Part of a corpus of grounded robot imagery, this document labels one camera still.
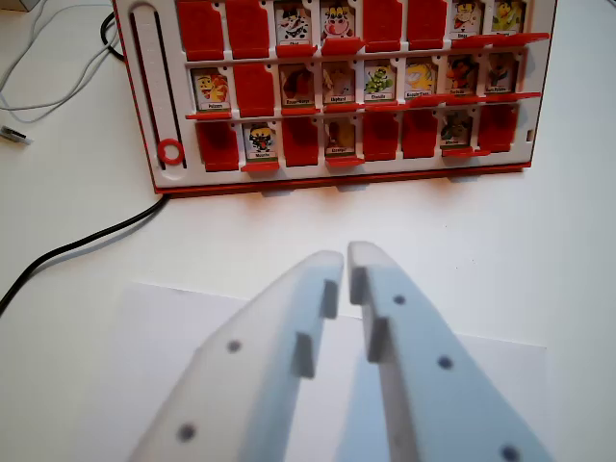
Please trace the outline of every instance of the guess who game board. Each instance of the guess who game board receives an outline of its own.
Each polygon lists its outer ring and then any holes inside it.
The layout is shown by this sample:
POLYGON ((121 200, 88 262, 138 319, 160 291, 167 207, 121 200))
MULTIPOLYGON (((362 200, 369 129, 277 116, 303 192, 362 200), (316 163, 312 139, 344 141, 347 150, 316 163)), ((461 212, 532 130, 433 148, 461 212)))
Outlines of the guess who game board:
POLYGON ((530 167, 556 0, 115 0, 159 193, 530 167))

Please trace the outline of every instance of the character card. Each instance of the character card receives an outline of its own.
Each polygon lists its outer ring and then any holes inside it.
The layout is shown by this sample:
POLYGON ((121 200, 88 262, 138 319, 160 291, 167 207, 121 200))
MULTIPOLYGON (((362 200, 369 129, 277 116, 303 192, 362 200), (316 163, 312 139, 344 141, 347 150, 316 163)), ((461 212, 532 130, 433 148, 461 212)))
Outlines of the character card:
POLYGON ((325 156, 340 156, 355 152, 355 125, 348 118, 325 120, 325 156))
POLYGON ((312 42, 312 21, 301 2, 274 3, 274 17, 279 45, 301 45, 312 42))
POLYGON ((494 2, 492 32, 511 36, 522 32, 526 5, 516 0, 497 0, 494 2))
POLYGON ((396 98, 396 70, 389 60, 364 62, 364 82, 366 102, 396 98))
POLYGON ((492 53, 488 57, 486 93, 510 93, 515 88, 517 62, 513 53, 492 53))
POLYGON ((473 118, 466 111, 451 111, 443 117, 441 148, 467 147, 471 145, 473 118))
POLYGON ((436 92, 437 66, 430 58, 409 58, 404 75, 404 98, 434 94, 436 92))
POLYGON ((220 111, 231 107, 227 78, 215 67, 194 69, 192 83, 198 111, 220 111))
POLYGON ((355 15, 347 2, 321 2, 321 41, 355 35, 355 15))
POLYGON ((465 39, 481 33, 483 9, 480 2, 453 0, 451 7, 453 9, 453 23, 449 32, 451 39, 465 39))
POLYGON ((282 64, 278 69, 280 70, 282 106, 315 104, 314 78, 306 64, 282 64))
POLYGON ((355 69, 348 63, 323 63, 323 103, 355 101, 355 69))
POLYGON ((244 146, 247 162, 278 157, 275 132, 266 123, 244 125, 244 146))
POLYGON ((473 55, 449 56, 445 90, 457 95, 475 93, 477 69, 473 55))

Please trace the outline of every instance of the character name label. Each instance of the character name label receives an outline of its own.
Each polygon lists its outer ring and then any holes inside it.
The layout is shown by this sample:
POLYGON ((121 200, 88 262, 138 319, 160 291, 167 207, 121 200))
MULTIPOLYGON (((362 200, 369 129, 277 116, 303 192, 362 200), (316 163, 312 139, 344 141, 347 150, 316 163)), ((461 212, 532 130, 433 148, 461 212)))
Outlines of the character name label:
POLYGON ((366 95, 366 99, 369 101, 373 99, 388 99, 391 97, 392 95, 388 93, 369 93, 366 95))
POLYGON ((507 93, 508 91, 510 91, 510 89, 508 89, 507 87, 491 87, 487 89, 485 92, 486 93, 507 93))
POLYGON ((329 147, 326 149, 328 154, 344 154, 347 152, 353 152, 352 147, 329 147))
POLYGON ((331 103, 345 103, 347 101, 352 101, 353 99, 352 95, 346 95, 346 96, 331 96, 329 98, 329 102, 331 103))
POLYGON ((453 140, 445 140, 444 145, 445 146, 455 146, 455 145, 463 146, 464 144, 460 140, 453 139, 453 140))
POLYGON ((285 100, 285 104, 289 105, 289 106, 296 106, 299 104, 312 104, 313 101, 311 101, 310 99, 286 99, 285 100))
POLYGON ((432 91, 428 91, 428 90, 411 90, 411 91, 407 91, 404 94, 405 98, 417 98, 418 96, 427 96, 429 94, 432 94, 432 91))

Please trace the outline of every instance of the vertical slot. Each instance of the vertical slot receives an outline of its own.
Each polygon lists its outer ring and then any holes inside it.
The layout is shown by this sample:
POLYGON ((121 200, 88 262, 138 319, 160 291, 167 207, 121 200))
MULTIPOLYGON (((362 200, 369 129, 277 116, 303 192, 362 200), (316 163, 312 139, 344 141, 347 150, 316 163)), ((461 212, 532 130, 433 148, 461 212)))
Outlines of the vertical slot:
MULTIPOLYGON (((135 48, 137 51, 137 57, 139 59, 139 69, 141 72, 141 80, 143 82, 143 89, 145 90, 145 99, 147 100, 147 111, 150 115, 150 121, 152 122, 152 132, 154 133, 154 142, 158 146, 161 142, 161 137, 158 134, 158 128, 156 127, 156 117, 154 116, 154 108, 152 106, 152 98, 150 97, 150 89, 147 85, 147 75, 145 74, 145 66, 143 65, 143 55, 141 54, 141 45, 139 41, 139 34, 137 33, 137 24, 135 22, 135 15, 133 13, 130 14, 131 20, 131 30, 133 32, 133 37, 135 38, 135 48)), ((161 162, 161 160, 157 157, 158 164, 161 169, 165 170, 165 163, 161 162)))
POLYGON ((139 5, 131 12, 131 25, 159 161, 166 164, 165 170, 177 169, 179 164, 186 168, 160 18, 151 6, 139 5))
MULTIPOLYGON (((167 90, 169 94, 169 100, 171 103, 171 111, 173 112, 173 122, 175 124, 175 133, 177 140, 182 143, 182 134, 180 133, 180 123, 177 118, 177 111, 175 110, 175 99, 173 98, 173 86, 171 84, 171 77, 169 76, 169 65, 167 63, 167 53, 165 51, 165 41, 163 40, 163 29, 161 28, 161 18, 158 12, 154 12, 154 19, 156 20, 156 32, 158 33, 158 42, 161 48, 161 57, 163 58, 163 67, 165 68, 165 77, 167 80, 167 90)), ((186 159, 182 159, 182 166, 186 168, 186 159)))

